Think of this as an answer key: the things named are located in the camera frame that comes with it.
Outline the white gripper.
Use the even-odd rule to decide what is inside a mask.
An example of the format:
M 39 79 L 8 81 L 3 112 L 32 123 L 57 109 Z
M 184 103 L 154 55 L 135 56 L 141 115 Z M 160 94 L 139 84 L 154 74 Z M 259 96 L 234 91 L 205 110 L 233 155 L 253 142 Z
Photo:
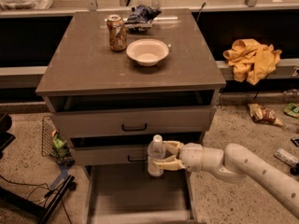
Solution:
M 204 148 L 201 145 L 189 143 L 184 146 L 179 141 L 163 141 L 163 144 L 166 148 L 166 159 L 154 161 L 156 167 L 166 171 L 185 169 L 196 173 L 202 170 Z

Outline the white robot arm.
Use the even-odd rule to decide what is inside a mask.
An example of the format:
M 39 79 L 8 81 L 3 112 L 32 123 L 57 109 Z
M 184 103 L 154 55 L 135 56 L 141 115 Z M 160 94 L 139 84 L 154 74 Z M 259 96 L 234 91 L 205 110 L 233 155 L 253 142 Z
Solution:
M 161 170 L 214 175 L 219 180 L 238 183 L 249 176 L 295 217 L 299 217 L 299 182 L 262 160 L 239 144 L 229 144 L 224 150 L 203 147 L 199 144 L 182 144 L 179 141 L 163 141 L 171 153 L 165 159 L 152 160 Z

